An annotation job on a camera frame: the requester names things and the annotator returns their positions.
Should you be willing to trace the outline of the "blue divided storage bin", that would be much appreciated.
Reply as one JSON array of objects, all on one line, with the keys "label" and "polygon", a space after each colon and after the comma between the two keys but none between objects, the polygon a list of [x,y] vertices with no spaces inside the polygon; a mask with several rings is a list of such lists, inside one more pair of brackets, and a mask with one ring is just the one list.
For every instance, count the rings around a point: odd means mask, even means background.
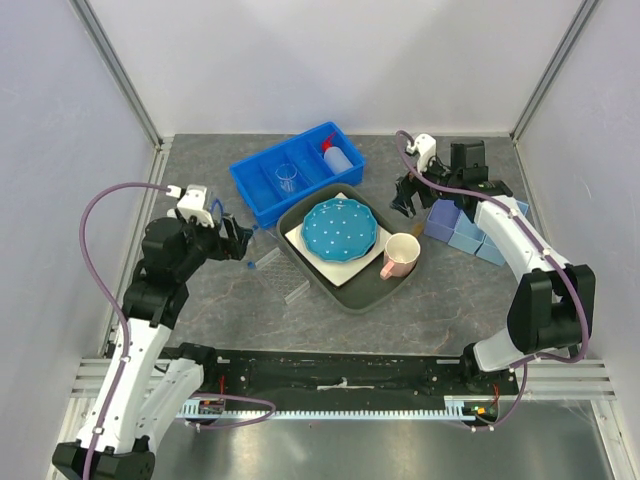
[{"label": "blue divided storage bin", "polygon": [[[351,163],[335,173],[325,162],[329,147]],[[268,229],[293,205],[333,183],[362,181],[366,159],[333,122],[325,122],[229,167],[236,188],[257,224]]]}]

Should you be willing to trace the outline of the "left aluminium frame post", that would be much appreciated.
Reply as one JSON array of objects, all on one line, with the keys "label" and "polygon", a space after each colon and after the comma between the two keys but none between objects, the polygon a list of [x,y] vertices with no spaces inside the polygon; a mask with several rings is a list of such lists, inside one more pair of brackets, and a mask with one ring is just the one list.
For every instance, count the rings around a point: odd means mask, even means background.
[{"label": "left aluminium frame post", "polygon": [[156,128],[148,110],[138,94],[130,76],[121,62],[114,46],[112,45],[106,30],[101,24],[90,1],[70,0],[79,20],[83,24],[91,41],[105,63],[109,73],[114,79],[118,89],[122,93],[126,103],[136,117],[146,137],[156,150],[160,150],[164,141]]}]

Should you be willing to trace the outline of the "wooden brush handle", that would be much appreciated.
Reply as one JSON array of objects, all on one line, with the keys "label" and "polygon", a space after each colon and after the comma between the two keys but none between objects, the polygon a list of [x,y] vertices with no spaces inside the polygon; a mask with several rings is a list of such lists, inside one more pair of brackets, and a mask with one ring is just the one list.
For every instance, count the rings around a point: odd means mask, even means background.
[{"label": "wooden brush handle", "polygon": [[418,238],[418,237],[423,233],[423,231],[424,231],[424,224],[423,224],[423,223],[420,223],[420,224],[416,224],[416,225],[412,228],[411,234],[412,234],[414,237]]}]

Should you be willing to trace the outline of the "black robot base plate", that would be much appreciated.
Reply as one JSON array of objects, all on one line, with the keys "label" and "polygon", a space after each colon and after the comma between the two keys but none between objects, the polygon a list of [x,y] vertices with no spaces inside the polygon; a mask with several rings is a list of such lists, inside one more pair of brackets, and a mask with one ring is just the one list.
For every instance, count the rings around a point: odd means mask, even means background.
[{"label": "black robot base plate", "polygon": [[447,396],[515,395],[507,370],[470,373],[456,357],[224,350],[183,343],[161,359],[205,362],[204,393],[282,409],[437,408]]}]

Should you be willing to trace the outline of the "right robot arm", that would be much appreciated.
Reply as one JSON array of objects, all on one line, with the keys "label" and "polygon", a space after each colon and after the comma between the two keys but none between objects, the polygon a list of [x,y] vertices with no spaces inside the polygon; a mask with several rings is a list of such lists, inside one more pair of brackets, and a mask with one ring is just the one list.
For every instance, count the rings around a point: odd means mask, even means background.
[{"label": "right robot arm", "polygon": [[443,163],[434,139],[399,130],[395,143],[408,172],[395,182],[392,209],[411,218],[413,199],[425,208],[450,200],[495,244],[518,287],[505,327],[468,345],[458,381],[467,392],[483,392],[494,372],[537,359],[574,364],[584,359],[592,333],[596,278],[586,264],[574,265],[538,233],[521,212],[511,189],[489,177],[481,140],[454,142]]}]

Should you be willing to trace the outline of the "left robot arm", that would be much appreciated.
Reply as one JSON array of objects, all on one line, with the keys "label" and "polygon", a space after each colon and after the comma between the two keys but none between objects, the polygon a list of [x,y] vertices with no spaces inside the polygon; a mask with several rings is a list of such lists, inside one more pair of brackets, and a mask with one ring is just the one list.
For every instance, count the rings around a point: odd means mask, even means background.
[{"label": "left robot arm", "polygon": [[56,446],[52,463],[67,479],[149,479],[156,452],[176,414],[195,392],[219,382],[212,347],[185,344],[160,383],[148,387],[189,292],[189,278],[208,260],[241,260],[253,235],[230,214],[149,223],[142,257],[125,291],[113,356],[96,402],[72,442]]}]

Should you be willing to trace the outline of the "pink ceramic mug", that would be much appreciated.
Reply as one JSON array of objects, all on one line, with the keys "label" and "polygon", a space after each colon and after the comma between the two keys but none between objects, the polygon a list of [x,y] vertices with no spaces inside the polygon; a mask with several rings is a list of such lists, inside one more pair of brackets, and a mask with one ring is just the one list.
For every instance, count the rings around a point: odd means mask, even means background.
[{"label": "pink ceramic mug", "polygon": [[407,276],[415,267],[421,253],[418,239],[409,233],[396,233],[389,237],[384,247],[383,267],[380,278]]}]

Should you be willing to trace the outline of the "light blue three-compartment box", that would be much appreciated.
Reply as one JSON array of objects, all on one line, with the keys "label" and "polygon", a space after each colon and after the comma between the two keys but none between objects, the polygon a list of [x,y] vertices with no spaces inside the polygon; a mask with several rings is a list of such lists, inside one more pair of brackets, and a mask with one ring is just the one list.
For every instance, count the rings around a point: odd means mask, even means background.
[{"label": "light blue three-compartment box", "polygon": [[424,234],[494,265],[505,264],[494,242],[451,200],[437,200],[432,205],[426,217]]}]

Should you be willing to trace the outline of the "white square plate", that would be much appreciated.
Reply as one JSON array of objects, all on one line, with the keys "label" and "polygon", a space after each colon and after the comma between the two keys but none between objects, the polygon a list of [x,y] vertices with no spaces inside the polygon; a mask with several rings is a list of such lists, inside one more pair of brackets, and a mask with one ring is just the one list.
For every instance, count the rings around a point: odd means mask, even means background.
[{"label": "white square plate", "polygon": [[[343,194],[335,197],[346,198]],[[309,252],[301,238],[302,225],[295,228],[292,232],[286,234],[286,238],[294,241],[294,245],[298,247],[302,253],[311,260],[316,267],[335,285],[342,286],[347,280],[351,279],[356,273],[364,268],[373,258],[375,254],[382,253],[385,244],[391,234],[378,224],[378,238],[374,246],[363,257],[348,261],[345,263],[331,263],[321,260],[320,258]]]}]

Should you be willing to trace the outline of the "glass beaker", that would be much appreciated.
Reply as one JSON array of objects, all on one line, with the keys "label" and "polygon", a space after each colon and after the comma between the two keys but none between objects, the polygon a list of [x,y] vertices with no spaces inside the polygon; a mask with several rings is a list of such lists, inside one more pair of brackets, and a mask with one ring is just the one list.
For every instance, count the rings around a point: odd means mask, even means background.
[{"label": "glass beaker", "polygon": [[275,170],[280,191],[287,196],[298,192],[298,170],[292,163],[283,163]]}]

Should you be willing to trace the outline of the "white wash bottle red cap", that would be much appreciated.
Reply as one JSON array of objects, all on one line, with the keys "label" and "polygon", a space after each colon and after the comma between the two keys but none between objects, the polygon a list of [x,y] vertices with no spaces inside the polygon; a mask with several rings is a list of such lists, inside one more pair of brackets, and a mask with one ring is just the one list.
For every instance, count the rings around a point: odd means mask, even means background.
[{"label": "white wash bottle red cap", "polygon": [[321,143],[323,159],[334,175],[338,175],[352,166],[344,152],[334,145],[333,140],[336,133],[330,134]]}]

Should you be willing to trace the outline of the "right aluminium frame post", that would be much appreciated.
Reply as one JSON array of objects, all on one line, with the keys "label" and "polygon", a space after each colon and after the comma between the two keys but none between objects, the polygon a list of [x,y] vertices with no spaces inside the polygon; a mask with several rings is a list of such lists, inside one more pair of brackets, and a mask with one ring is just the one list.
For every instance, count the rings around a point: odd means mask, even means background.
[{"label": "right aluminium frame post", "polygon": [[579,3],[576,12],[510,132],[510,138],[514,145],[517,145],[524,136],[600,4],[600,0],[582,0]]}]

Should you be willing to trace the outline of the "blue safety glasses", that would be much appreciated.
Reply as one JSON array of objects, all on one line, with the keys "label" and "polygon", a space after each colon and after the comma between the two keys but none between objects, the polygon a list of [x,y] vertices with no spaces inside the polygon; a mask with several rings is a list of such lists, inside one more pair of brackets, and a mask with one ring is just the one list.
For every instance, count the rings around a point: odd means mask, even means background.
[{"label": "blue safety glasses", "polygon": [[210,214],[215,222],[221,223],[225,214],[224,206],[219,198],[215,198],[210,207]]}]

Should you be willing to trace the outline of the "teal polka dot plate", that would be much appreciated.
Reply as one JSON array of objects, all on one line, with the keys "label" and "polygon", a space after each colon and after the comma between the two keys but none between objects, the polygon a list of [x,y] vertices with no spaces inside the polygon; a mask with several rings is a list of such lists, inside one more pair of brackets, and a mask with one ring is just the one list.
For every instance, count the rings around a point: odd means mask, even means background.
[{"label": "teal polka dot plate", "polygon": [[371,210],[350,198],[330,198],[304,217],[301,238],[309,252],[323,261],[345,263],[363,257],[378,238]]}]

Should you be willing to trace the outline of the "aluminium frame post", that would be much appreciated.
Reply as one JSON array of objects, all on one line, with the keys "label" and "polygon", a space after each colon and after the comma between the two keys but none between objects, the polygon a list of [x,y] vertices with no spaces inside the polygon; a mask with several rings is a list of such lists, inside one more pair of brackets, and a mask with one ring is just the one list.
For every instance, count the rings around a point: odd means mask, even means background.
[{"label": "aluminium frame post", "polygon": [[70,0],[79,20],[83,24],[91,41],[105,63],[109,73],[114,79],[118,89],[122,93],[126,103],[136,117],[146,137],[156,150],[160,150],[164,141],[156,128],[148,110],[138,94],[130,76],[121,62],[114,46],[112,45],[106,30],[101,24],[90,1]]},{"label": "aluminium frame post", "polygon": [[600,4],[600,0],[582,0],[579,3],[576,12],[510,132],[510,138],[514,145],[517,145],[524,136]]}]

